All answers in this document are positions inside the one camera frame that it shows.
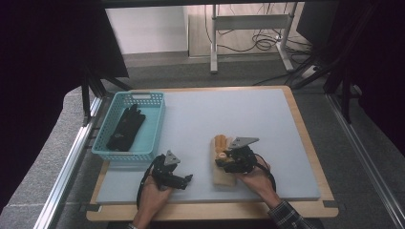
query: metal stand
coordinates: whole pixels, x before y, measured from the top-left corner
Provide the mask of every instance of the metal stand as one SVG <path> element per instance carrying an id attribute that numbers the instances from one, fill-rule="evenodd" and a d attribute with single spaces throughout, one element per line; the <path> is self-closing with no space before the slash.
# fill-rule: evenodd
<path id="1" fill-rule="evenodd" d="M 82 67 L 82 71 L 83 71 L 83 80 L 81 84 L 81 96 L 83 100 L 83 112 L 84 112 L 83 127 L 85 127 L 90 123 L 92 119 L 90 113 L 89 87 L 95 94 L 95 96 L 98 98 L 104 97 L 107 94 L 107 91 L 104 85 L 102 84 L 101 79 L 97 75 L 94 75 L 85 64 Z M 133 90 L 131 86 L 122 83 L 116 78 L 109 77 L 106 75 L 103 75 L 103 78 L 125 91 Z"/>
<path id="2" fill-rule="evenodd" d="M 298 3 L 295 2 L 292 11 L 278 15 L 241 15 L 217 16 L 216 5 L 212 6 L 212 43 L 211 43 L 211 73 L 218 72 L 217 31 L 227 30 L 261 30 L 284 29 L 283 37 L 276 44 L 277 50 L 288 72 L 294 69 L 286 52 L 286 43 L 295 16 Z"/>

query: black cable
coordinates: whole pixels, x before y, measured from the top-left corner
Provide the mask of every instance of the black cable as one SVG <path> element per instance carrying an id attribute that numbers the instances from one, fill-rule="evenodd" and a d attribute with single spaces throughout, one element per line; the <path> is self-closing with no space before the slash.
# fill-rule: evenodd
<path id="1" fill-rule="evenodd" d="M 303 50 L 295 50 L 292 47 L 286 45 L 286 50 L 288 50 L 291 53 L 301 53 L 301 54 L 312 54 L 314 51 L 303 51 Z"/>
<path id="2" fill-rule="evenodd" d="M 268 11 L 270 10 L 270 5 L 271 5 L 271 3 L 268 3 L 266 14 L 268 14 Z"/>
<path id="3" fill-rule="evenodd" d="M 220 7 L 221 7 L 221 5 L 218 5 L 218 13 L 217 13 L 217 15 L 220 15 Z M 232 10 L 232 4 L 230 4 L 230 10 L 233 12 L 233 15 L 235 15 L 235 12 Z M 218 33 L 219 33 L 220 35 L 225 35 L 225 34 L 230 33 L 230 32 L 232 32 L 232 31 L 234 31 L 234 30 L 226 31 L 226 32 L 220 32 L 220 31 L 218 31 Z"/>
<path id="4" fill-rule="evenodd" d="M 259 158 L 261 158 L 263 160 L 263 162 L 265 163 L 266 167 L 263 166 L 261 163 L 256 162 L 256 166 L 258 168 L 260 168 L 261 170 L 263 170 L 266 174 L 268 179 L 270 180 L 271 186 L 273 187 L 274 192 L 277 192 L 277 186 L 276 186 L 276 180 L 274 178 L 274 175 L 270 172 L 270 168 L 268 168 L 267 162 L 265 161 L 264 158 L 262 158 L 262 156 L 255 154 L 256 156 L 258 156 Z"/>
<path id="5" fill-rule="evenodd" d="M 265 4 L 262 3 L 262 6 L 257 10 L 256 14 L 259 14 L 260 10 L 263 8 L 263 13 L 265 13 Z"/>
<path id="6" fill-rule="evenodd" d="M 333 39 L 332 39 L 326 46 L 324 46 L 324 47 L 322 47 L 320 50 L 316 51 L 316 53 L 317 53 L 318 55 L 321 55 L 321 54 L 327 54 L 327 53 L 332 53 L 332 52 L 334 52 L 334 50 L 331 49 L 331 48 L 336 48 L 335 46 L 338 46 L 338 45 L 340 45 L 340 44 L 342 43 L 342 40 L 343 40 L 344 36 L 345 36 L 349 31 L 352 30 L 353 26 L 355 26 L 355 24 L 358 22 L 358 20 L 360 19 L 361 15 L 362 15 L 362 13 L 355 13 L 355 14 L 352 16 L 352 20 L 350 20 L 350 23 L 347 24 L 347 25 L 342 29 L 342 31 L 341 31 L 340 33 L 338 33 L 337 36 L 333 37 Z M 288 78 L 288 80 L 289 80 L 289 86 L 290 86 L 290 87 L 293 87 L 292 83 L 293 83 L 293 81 L 295 80 L 295 78 L 291 78 L 291 77 Z"/>
<path id="7" fill-rule="evenodd" d="M 273 37 L 262 33 L 254 34 L 252 41 L 255 42 L 256 47 L 261 51 L 268 51 L 277 43 Z"/>
<path id="8" fill-rule="evenodd" d="M 286 14 L 287 4 L 288 4 L 288 2 L 286 2 L 286 5 L 284 6 L 283 14 Z"/>
<path id="9" fill-rule="evenodd" d="M 278 78 L 282 78 L 282 77 L 285 77 L 285 76 L 289 76 L 289 78 L 287 78 L 287 80 L 286 80 L 285 83 L 284 83 L 284 85 L 288 85 L 288 82 L 291 81 L 291 77 L 292 77 L 295 73 L 298 73 L 298 72 L 300 72 L 301 70 L 303 70 L 313 59 L 314 59 L 314 55 L 311 55 L 311 56 L 310 56 L 308 59 L 306 59 L 302 64 L 300 64 L 300 66 L 298 66 L 296 69 L 294 69 L 293 72 L 291 72 L 291 73 L 285 73 L 285 74 L 281 74 L 281 75 L 277 75 L 277 76 L 273 76 L 273 77 L 271 77 L 271 78 L 268 78 L 268 79 L 262 80 L 262 81 L 260 81 L 260 82 L 257 82 L 257 83 L 255 83 L 255 84 L 253 84 L 252 86 L 258 86 L 258 85 L 263 84 L 263 83 L 265 83 L 265 82 L 268 82 L 268 81 L 271 81 L 271 80 L 274 80 L 274 79 L 278 79 Z"/>
<path id="10" fill-rule="evenodd" d="M 298 62 L 297 60 L 294 59 L 295 55 L 306 55 L 305 53 L 303 54 L 292 54 L 289 58 L 296 64 L 303 64 L 304 62 Z"/>
<path id="11" fill-rule="evenodd" d="M 276 31 L 275 29 L 272 29 L 274 32 L 276 32 L 277 33 L 277 35 L 279 35 L 279 37 L 281 37 L 281 30 L 280 30 L 280 32 L 278 32 L 278 31 Z"/>
<path id="12" fill-rule="evenodd" d="M 206 5 L 204 6 L 204 16 L 205 16 L 205 31 L 206 31 L 206 35 L 207 35 L 207 37 L 208 37 L 209 42 L 212 44 L 212 40 L 211 40 L 211 37 L 209 36 L 208 27 L 207 27 L 207 24 L 206 24 Z M 247 52 L 247 51 L 253 50 L 255 47 L 257 47 L 257 44 L 258 44 L 258 42 L 255 42 L 255 44 L 253 44 L 252 47 L 250 47 L 250 48 L 248 48 L 248 49 L 246 49 L 246 50 L 235 50 L 235 49 L 232 49 L 232 48 L 230 48 L 230 47 L 223 46 L 223 45 L 217 45 L 217 47 L 222 47 L 222 48 L 225 48 L 225 49 L 229 49 L 229 50 L 232 50 L 232 51 L 234 51 L 234 52 Z"/>
<path id="13" fill-rule="evenodd" d="M 312 61 L 314 61 L 315 60 L 315 55 L 310 55 L 302 64 L 300 64 L 296 69 L 295 69 L 295 71 L 294 71 L 294 73 L 298 73 L 298 72 L 300 72 L 301 70 L 303 70 L 307 65 L 309 65 L 310 63 L 312 63 Z M 298 76 L 298 75 L 296 75 L 296 77 L 293 77 L 294 76 L 294 74 L 291 74 L 290 76 L 289 76 L 289 78 L 287 78 L 287 80 L 286 80 L 286 82 L 284 82 L 284 85 L 287 85 L 287 86 L 291 86 L 292 85 L 292 82 L 296 79 L 296 77 Z"/>
<path id="14" fill-rule="evenodd" d="M 138 194 L 137 194 L 137 208 L 138 209 L 140 207 L 140 196 L 142 195 L 143 186 L 145 184 L 145 181 L 148 178 L 149 174 L 151 173 L 152 166 L 155 164 L 155 162 L 159 158 L 161 158 L 161 156 L 157 156 L 157 157 L 155 157 L 155 159 L 153 159 L 152 163 L 149 165 L 149 167 L 146 169 L 145 173 L 143 174 L 142 180 L 140 181 L 139 188 L 138 188 Z"/>
<path id="15" fill-rule="evenodd" d="M 298 41 L 293 41 L 293 40 L 290 40 L 290 39 L 287 39 L 287 41 L 295 43 L 295 44 L 299 44 L 299 45 L 312 46 L 311 44 L 306 44 L 306 43 L 302 43 L 302 42 L 298 42 Z"/>

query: wire basket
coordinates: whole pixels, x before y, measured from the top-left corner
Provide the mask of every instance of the wire basket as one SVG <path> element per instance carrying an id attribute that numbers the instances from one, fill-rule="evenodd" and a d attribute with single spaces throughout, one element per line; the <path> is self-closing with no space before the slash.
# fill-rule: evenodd
<path id="1" fill-rule="evenodd" d="M 107 142 L 115 131 L 125 109 L 138 104 L 146 116 L 128 152 L 111 151 Z M 127 160 L 150 163 L 159 146 L 165 112 L 163 93 L 116 93 L 96 137 L 92 152 L 105 160 Z"/>

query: wooden board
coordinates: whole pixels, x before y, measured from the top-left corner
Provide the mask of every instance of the wooden board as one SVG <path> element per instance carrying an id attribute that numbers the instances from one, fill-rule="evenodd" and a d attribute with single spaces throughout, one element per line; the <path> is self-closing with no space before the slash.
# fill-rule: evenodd
<path id="1" fill-rule="evenodd" d="M 305 127 L 298 110 L 297 104 L 289 87 L 286 86 L 265 86 L 265 87 L 228 87 L 228 88 L 185 88 L 185 89 L 163 89 L 164 92 L 216 92 L 216 91 L 240 91 L 240 90 L 267 90 L 282 89 L 292 116 L 297 126 L 298 133 L 304 144 L 309 164 L 315 174 L 321 197 L 310 201 L 290 201 L 289 203 L 305 218 L 330 218 L 338 214 L 337 206 L 326 207 L 324 201 L 334 202 L 330 186 L 323 173 L 322 166 L 310 141 L 308 131 Z M 152 90 L 138 90 L 137 92 L 149 92 Z M 96 204 L 96 198 L 100 186 L 105 178 L 109 162 L 105 161 L 97 180 L 91 204 Z M 154 217 L 154 220 L 184 220 L 184 219 L 266 219 L 266 206 L 262 202 L 231 202 L 231 203 L 169 203 Z M 123 221 L 132 220 L 137 207 L 134 204 L 99 205 L 97 211 L 88 211 L 87 219 L 92 221 Z"/>

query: white board surface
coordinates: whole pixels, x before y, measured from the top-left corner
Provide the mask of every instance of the white board surface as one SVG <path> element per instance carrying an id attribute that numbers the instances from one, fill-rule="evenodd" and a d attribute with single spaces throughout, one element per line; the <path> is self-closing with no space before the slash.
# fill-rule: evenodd
<path id="1" fill-rule="evenodd" d="M 271 165 L 277 193 L 287 200 L 320 198 L 318 186 L 282 90 L 165 93 L 166 113 L 158 154 L 171 150 L 181 163 L 174 174 L 193 174 L 172 202 L 229 202 L 258 199 L 241 181 L 212 182 L 210 142 L 215 135 L 259 137 L 249 147 Z M 134 203 L 147 166 L 111 162 L 98 203 Z"/>

